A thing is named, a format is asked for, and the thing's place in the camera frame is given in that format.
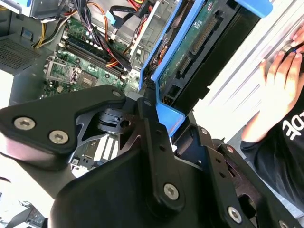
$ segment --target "cable bundle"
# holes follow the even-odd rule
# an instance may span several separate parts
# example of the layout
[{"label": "cable bundle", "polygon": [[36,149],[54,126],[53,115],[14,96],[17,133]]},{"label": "cable bundle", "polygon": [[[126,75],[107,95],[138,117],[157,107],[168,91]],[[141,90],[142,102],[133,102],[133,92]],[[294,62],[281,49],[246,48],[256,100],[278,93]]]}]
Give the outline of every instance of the cable bundle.
[{"label": "cable bundle", "polygon": [[130,62],[126,58],[123,53],[118,52],[113,48],[113,46],[109,43],[108,34],[107,34],[107,18],[105,17],[105,12],[100,8],[104,19],[106,21],[106,31],[105,37],[93,27],[91,22],[91,11],[87,6],[86,0],[74,0],[74,4],[76,6],[77,12],[80,16],[80,20],[84,27],[91,33],[94,42],[99,46],[103,47],[114,59],[116,59],[123,67],[125,67],[128,71],[131,71],[132,67]]}]

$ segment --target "yellow wire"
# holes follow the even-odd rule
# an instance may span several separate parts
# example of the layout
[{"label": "yellow wire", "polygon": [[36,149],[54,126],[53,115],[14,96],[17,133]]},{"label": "yellow wire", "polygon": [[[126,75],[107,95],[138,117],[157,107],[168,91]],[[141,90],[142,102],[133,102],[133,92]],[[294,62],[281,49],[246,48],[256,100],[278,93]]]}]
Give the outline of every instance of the yellow wire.
[{"label": "yellow wire", "polygon": [[42,30],[41,30],[41,37],[40,40],[38,42],[38,44],[36,45],[36,48],[39,48],[39,46],[42,44],[43,40],[44,40],[44,35],[45,35],[45,24],[41,23],[42,25]]}]

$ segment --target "screw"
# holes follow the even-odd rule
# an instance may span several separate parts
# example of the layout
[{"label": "screw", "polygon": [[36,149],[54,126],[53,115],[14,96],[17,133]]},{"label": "screw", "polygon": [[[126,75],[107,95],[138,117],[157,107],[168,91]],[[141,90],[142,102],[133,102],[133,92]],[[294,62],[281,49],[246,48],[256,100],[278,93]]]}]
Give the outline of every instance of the screw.
[{"label": "screw", "polygon": [[279,224],[281,228],[288,228],[287,224],[284,223],[283,221],[279,221]]},{"label": "screw", "polygon": [[144,103],[145,103],[146,105],[148,105],[148,106],[152,106],[151,102],[148,101],[148,100],[145,100]]},{"label": "screw", "polygon": [[177,200],[179,198],[179,191],[172,184],[165,184],[165,186],[163,187],[163,191],[165,192],[166,196],[168,196],[171,200]]},{"label": "screw", "polygon": [[228,213],[230,215],[230,217],[232,218],[233,221],[235,221],[236,223],[240,224],[242,222],[242,217],[240,215],[240,213],[238,212],[238,210],[236,210],[233,207],[228,207]]},{"label": "screw", "polygon": [[201,132],[203,132],[204,134],[208,134],[208,132],[205,128],[201,128]]},{"label": "screw", "polygon": [[113,94],[114,96],[117,96],[117,97],[120,97],[120,96],[121,96],[119,92],[114,91],[114,90],[112,91],[112,94]]},{"label": "screw", "polygon": [[36,126],[36,123],[30,118],[20,117],[14,121],[14,125],[20,130],[28,131],[33,129]]},{"label": "screw", "polygon": [[52,131],[48,138],[55,144],[65,144],[68,141],[68,135],[63,131]]},{"label": "screw", "polygon": [[227,150],[228,150],[230,153],[233,153],[233,149],[232,149],[230,146],[227,146]]}]

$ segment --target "orange wire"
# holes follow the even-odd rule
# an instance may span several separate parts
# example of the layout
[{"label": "orange wire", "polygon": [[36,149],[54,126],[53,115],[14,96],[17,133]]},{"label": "orange wire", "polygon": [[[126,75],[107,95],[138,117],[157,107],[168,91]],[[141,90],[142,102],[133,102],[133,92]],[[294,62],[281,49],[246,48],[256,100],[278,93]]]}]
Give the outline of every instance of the orange wire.
[{"label": "orange wire", "polygon": [[109,37],[108,37],[108,19],[107,19],[107,17],[105,16],[104,10],[101,8],[100,5],[98,5],[98,4],[95,3],[95,2],[89,2],[88,5],[94,5],[94,6],[96,6],[97,8],[99,8],[101,14],[104,16],[104,22],[105,22],[105,40],[106,40],[106,41],[109,41]]}]

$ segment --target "black wire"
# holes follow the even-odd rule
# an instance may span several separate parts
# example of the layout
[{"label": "black wire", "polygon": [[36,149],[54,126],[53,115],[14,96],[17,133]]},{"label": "black wire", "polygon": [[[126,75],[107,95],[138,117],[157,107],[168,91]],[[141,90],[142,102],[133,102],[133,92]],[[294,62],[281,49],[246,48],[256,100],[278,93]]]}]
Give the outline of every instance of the black wire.
[{"label": "black wire", "polygon": [[61,25],[61,23],[62,23],[64,20],[65,20],[65,18],[62,18],[62,19],[60,19],[60,20],[58,21],[58,23],[57,23],[57,25],[56,25],[56,27],[55,27],[55,29],[54,29],[54,32],[53,32],[48,38],[46,38],[41,44],[44,44],[44,43],[50,41],[50,40],[57,34],[58,29],[59,29],[59,26]]},{"label": "black wire", "polygon": [[60,14],[61,14],[64,6],[66,5],[66,3],[67,3],[67,0],[62,0],[61,1],[60,5],[59,5],[59,8],[58,8],[58,11],[57,11],[57,15],[55,16],[55,19],[59,19]]}]

